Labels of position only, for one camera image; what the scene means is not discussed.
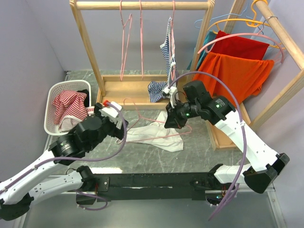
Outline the red white striped tank top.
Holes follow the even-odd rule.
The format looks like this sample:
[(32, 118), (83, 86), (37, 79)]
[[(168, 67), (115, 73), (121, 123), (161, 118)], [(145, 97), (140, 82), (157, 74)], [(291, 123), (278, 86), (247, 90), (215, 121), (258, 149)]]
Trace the red white striped tank top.
[(64, 90), (55, 97), (52, 105), (55, 107), (54, 124), (56, 125), (61, 125), (66, 117), (75, 117), (76, 120), (82, 121), (93, 110), (90, 108), (90, 94), (87, 89)]

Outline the pink wire hanger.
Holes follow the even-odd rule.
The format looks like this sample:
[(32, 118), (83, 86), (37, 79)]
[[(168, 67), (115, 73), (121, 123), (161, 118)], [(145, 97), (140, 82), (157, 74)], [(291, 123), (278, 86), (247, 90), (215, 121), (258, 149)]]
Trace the pink wire hanger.
[(127, 59), (127, 52), (129, 47), (129, 40), (130, 40), (130, 31), (132, 27), (133, 16), (132, 14), (129, 15), (128, 19), (124, 21), (123, 14), (122, 14), (122, 0), (120, 1), (119, 12), (121, 17), (122, 23), (122, 54), (121, 54), (121, 70), (120, 70), (120, 81), (123, 80), (124, 77), (124, 70), (126, 65)]

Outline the pink hanger of striped top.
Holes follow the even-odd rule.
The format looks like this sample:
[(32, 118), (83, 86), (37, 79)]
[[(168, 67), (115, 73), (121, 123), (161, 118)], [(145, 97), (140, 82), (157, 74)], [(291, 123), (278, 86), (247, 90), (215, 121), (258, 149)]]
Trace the pink hanger of striped top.
[(143, 68), (143, 13), (142, 13), (142, 1), (139, 0), (140, 7), (140, 51), (141, 51), (141, 74), (142, 80), (144, 77), (144, 68)]

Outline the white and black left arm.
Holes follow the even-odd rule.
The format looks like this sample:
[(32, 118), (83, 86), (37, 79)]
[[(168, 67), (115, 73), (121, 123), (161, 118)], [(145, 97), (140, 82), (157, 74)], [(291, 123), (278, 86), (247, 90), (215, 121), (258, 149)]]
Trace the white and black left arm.
[(89, 191), (96, 186), (96, 177), (88, 166), (80, 166), (61, 178), (47, 181), (55, 171), (84, 159), (107, 136), (125, 142), (128, 122), (123, 119), (117, 128), (115, 114), (93, 114), (60, 136), (28, 167), (0, 184), (0, 217), (15, 220), (30, 207), (65, 191)]

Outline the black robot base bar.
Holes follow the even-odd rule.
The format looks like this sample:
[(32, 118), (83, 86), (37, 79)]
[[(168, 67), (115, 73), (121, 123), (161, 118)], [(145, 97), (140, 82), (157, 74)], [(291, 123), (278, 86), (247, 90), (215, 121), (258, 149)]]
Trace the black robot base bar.
[(80, 188), (114, 200), (205, 200), (208, 190), (228, 190), (231, 183), (220, 183), (208, 172), (94, 174)]

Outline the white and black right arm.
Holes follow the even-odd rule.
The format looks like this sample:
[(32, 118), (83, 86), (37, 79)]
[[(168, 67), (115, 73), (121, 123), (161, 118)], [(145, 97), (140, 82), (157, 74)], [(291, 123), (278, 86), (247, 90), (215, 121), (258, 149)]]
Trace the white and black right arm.
[(256, 193), (263, 193), (278, 177), (290, 159), (277, 153), (239, 117), (239, 112), (225, 97), (211, 97), (201, 81), (183, 87), (187, 101), (176, 98), (177, 88), (167, 86), (162, 95), (169, 98), (166, 105), (165, 128), (181, 129), (190, 118), (200, 117), (222, 131), (245, 155), (248, 165), (216, 165), (209, 173), (208, 184), (219, 189), (226, 183), (246, 184)]

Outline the blue white striped tank top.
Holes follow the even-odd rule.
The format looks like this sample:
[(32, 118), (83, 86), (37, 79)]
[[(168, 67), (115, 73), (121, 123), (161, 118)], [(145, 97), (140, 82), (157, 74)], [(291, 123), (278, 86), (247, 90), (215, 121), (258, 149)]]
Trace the blue white striped tank top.
[(170, 57), (169, 57), (169, 31), (170, 31), (170, 17), (168, 19), (166, 35), (164, 42), (160, 45), (161, 53), (165, 60), (165, 71), (166, 71), (166, 81), (151, 81), (148, 84), (148, 95), (151, 103), (156, 103), (163, 99), (162, 90), (167, 87), (171, 82), (170, 77)]

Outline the large pink plastic hanger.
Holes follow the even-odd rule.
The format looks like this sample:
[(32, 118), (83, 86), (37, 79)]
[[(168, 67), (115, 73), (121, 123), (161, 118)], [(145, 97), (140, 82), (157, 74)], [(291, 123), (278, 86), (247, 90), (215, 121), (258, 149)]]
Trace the large pink plastic hanger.
[(203, 51), (206, 53), (214, 52), (245, 59), (261, 60), (267, 52), (270, 44), (255, 39), (245, 38), (245, 36), (264, 38), (273, 42), (278, 48), (278, 54), (275, 62), (283, 62), (285, 54), (282, 44), (269, 36), (263, 35), (261, 31), (258, 33), (226, 34), (224, 36), (217, 37), (214, 40), (206, 43), (198, 51), (198, 53)]

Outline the pink hanger of blue top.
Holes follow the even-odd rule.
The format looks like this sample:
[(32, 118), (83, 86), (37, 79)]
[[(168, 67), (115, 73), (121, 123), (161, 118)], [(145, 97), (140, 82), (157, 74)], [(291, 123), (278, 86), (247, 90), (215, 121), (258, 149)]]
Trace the pink hanger of blue top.
[(175, 14), (175, 1), (173, 3), (173, 11), (172, 15), (170, 16), (170, 31), (169, 31), (169, 57), (170, 57), (170, 77), (173, 81), (176, 76), (176, 60), (175, 60), (175, 40), (174, 40), (174, 14)]

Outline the orange plastic hanger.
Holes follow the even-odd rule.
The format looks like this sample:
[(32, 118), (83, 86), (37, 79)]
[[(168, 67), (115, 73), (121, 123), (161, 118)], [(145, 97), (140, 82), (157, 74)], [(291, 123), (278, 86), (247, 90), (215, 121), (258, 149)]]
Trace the orange plastic hanger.
[[(254, 16), (254, 19), (256, 18), (256, 12), (254, 11), (253, 7), (251, 7), (251, 9), (253, 10), (253, 12), (255, 13), (255, 16)], [(219, 20), (215, 23), (213, 23), (209, 29), (211, 27), (213, 27), (214, 25), (217, 26), (217, 28), (219, 29), (218, 27), (218, 23), (221, 23), (221, 22), (224, 22), (224, 21), (245, 21), (245, 22), (251, 22), (252, 24), (248, 24), (248, 26), (250, 27), (253, 27), (253, 28), (257, 28), (259, 25), (262, 25), (263, 28), (258, 32), (258, 33), (236, 33), (236, 34), (230, 34), (230, 35), (227, 35), (227, 36), (224, 36), (224, 37), (221, 37), (221, 38), (217, 38), (209, 43), (207, 43), (206, 45), (204, 45), (199, 53), (203, 50), (203, 49), (206, 49), (207, 52), (210, 52), (212, 50), (212, 48), (214, 46), (212, 46), (212, 48), (210, 50), (207, 50), (207, 46), (210, 45), (210, 44), (214, 44), (218, 41), (221, 41), (221, 40), (224, 40), (224, 39), (228, 39), (228, 38), (232, 38), (232, 37), (240, 37), (240, 36), (256, 36), (256, 37), (261, 37), (261, 38), (266, 38), (266, 39), (269, 39), (270, 41), (272, 41), (274, 43), (274, 45), (270, 45), (270, 47), (273, 47), (273, 48), (277, 48), (277, 49), (280, 49), (281, 53), (283, 52), (283, 49), (285, 49), (285, 47), (283, 47), (282, 43), (278, 43), (277, 41), (275, 41), (274, 39), (272, 39), (271, 37), (268, 37), (266, 35), (263, 35), (261, 34), (261, 32), (263, 31), (263, 29), (265, 28), (265, 25), (270, 27), (271, 26), (269, 24), (265, 24), (264, 22), (261, 22), (261, 21), (255, 21), (254, 19), (239, 19), (239, 18), (233, 18), (233, 19), (224, 19), (224, 20)]]

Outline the white perforated laundry basket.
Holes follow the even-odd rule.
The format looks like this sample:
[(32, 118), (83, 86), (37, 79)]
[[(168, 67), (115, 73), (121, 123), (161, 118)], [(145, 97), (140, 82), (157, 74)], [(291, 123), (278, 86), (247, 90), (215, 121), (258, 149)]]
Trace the white perforated laundry basket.
[(57, 83), (47, 98), (44, 129), (49, 135), (64, 135), (93, 113), (91, 86), (85, 80)]

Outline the orange shirt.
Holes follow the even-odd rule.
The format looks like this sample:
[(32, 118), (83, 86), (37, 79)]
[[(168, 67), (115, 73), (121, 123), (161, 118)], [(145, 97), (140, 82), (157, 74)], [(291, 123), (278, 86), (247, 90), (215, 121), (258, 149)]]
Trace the orange shirt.
[(220, 79), (233, 93), (240, 104), (252, 95), (258, 95), (275, 62), (252, 60), (210, 52), (199, 71)]

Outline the red shirt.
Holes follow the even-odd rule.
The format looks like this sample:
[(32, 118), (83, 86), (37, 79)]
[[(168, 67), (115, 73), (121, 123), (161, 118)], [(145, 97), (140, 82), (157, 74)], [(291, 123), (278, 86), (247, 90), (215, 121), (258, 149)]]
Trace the red shirt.
[(232, 37), (215, 43), (211, 52), (252, 60), (262, 60), (269, 44), (243, 38)]

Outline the large wooden clothes rack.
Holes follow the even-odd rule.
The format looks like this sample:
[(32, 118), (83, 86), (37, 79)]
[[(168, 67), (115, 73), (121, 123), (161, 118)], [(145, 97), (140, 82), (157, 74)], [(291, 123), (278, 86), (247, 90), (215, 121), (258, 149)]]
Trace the large wooden clothes rack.
[(250, 123), (252, 130), (256, 131), (266, 120), (276, 113), (287, 101), (289, 101), (303, 86), (304, 81), (304, 54), (292, 40), (287, 31), (282, 27), (278, 19), (275, 18), (267, 0), (254, 0), (251, 9), (256, 12), (254, 5), (270, 20), (266, 26), (269, 26), (277, 35), (281, 43), (274, 45), (278, 48), (278, 54), (281, 56), (278, 60), (263, 60), (266, 50), (269, 46), (261, 41), (243, 38), (240, 36), (256, 36), (269, 39), (270, 37), (259, 33), (238, 33), (227, 34), (221, 30), (218, 31), (216, 38), (206, 43), (199, 53), (206, 52), (206, 57), (198, 68), (198, 72), (212, 74), (216, 79), (220, 79), (228, 86), (236, 97), (237, 103), (233, 101), (232, 96), (224, 89), (223, 85), (216, 82), (215, 79), (208, 78), (207, 75), (195, 73), (193, 80), (199, 80), (204, 83), (211, 96), (228, 96), (228, 100), (233, 104), (241, 104), (248, 97), (258, 95), (262, 90), (262, 84), (269, 77), (271, 70), (276, 62), (282, 63), (284, 60), (284, 50), (294, 59), (300, 67), (301, 72), (277, 95), (273, 101)]

